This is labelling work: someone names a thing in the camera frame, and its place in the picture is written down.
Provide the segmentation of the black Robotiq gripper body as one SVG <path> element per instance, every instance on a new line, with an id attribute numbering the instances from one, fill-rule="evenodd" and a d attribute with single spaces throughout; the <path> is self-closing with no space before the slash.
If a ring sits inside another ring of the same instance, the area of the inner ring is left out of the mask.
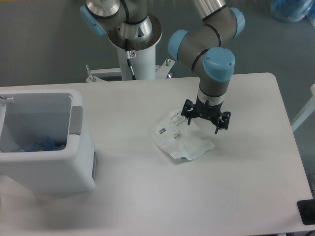
<path id="1" fill-rule="evenodd" d="M 210 121 L 218 121 L 221 116 L 221 107 L 222 103 L 211 106 L 206 103 L 202 103 L 199 99 L 196 100 L 196 104 L 194 106 L 194 118 L 203 118 Z"/>

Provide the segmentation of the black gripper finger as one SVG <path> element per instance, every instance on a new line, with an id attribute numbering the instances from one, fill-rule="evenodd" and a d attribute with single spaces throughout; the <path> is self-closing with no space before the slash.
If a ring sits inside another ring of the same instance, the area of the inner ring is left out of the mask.
<path id="1" fill-rule="evenodd" d="M 190 125 L 193 118 L 198 117 L 198 111 L 195 109 L 196 105 L 189 99 L 184 103 L 184 106 L 181 111 L 181 116 L 184 116 L 188 120 L 188 125 Z"/>
<path id="2" fill-rule="evenodd" d="M 219 130 L 228 129 L 230 117 L 231 112 L 218 112 L 210 118 L 210 121 L 216 127 L 215 134 L 217 134 Z"/>

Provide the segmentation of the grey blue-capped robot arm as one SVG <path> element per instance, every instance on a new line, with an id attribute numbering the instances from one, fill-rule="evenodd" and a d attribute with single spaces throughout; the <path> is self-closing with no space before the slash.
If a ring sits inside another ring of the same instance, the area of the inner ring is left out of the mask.
<path id="1" fill-rule="evenodd" d="M 188 120 L 209 120 L 217 130 L 226 130 L 231 113 L 222 112 L 221 106 L 235 56 L 224 44 L 244 29 L 245 18 L 223 0 L 195 0 L 193 5 L 202 27 L 193 33 L 176 31 L 167 45 L 169 54 L 200 79 L 196 101 L 186 100 L 181 114 Z M 156 45 L 162 27 L 145 0 L 87 0 L 80 13 L 94 34 L 107 35 L 116 47 L 123 80 L 157 78 Z"/>

